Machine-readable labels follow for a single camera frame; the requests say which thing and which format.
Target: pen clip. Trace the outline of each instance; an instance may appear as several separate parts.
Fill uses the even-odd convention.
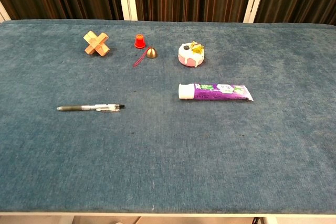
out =
[[[116,108],[114,106],[111,106],[111,107],[108,107],[108,108],[98,108],[98,109],[96,109],[96,111],[99,111],[99,112],[119,112],[120,109]]]

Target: red string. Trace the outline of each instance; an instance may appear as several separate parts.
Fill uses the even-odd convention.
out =
[[[151,47],[147,48],[146,51],[142,54],[142,56],[133,64],[133,67],[135,68],[146,56],[147,51],[150,49]]]

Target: white tube cap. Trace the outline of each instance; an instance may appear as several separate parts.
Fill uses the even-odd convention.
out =
[[[195,95],[195,85],[192,84],[188,84],[188,85],[182,85],[180,84],[178,86],[178,97],[180,99],[194,99],[194,95]]]

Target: wooden cross puzzle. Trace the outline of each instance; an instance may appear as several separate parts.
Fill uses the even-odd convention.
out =
[[[85,52],[91,55],[97,51],[101,57],[104,57],[110,51],[110,48],[104,44],[108,38],[109,36],[105,33],[101,33],[99,36],[97,36],[93,31],[89,31],[84,36],[84,39],[90,44],[85,49]]]

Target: gold bell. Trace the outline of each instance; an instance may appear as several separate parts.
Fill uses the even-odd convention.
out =
[[[147,58],[154,59],[157,56],[158,56],[158,53],[156,53],[155,48],[151,47],[150,49],[148,49],[148,51],[147,51]]]

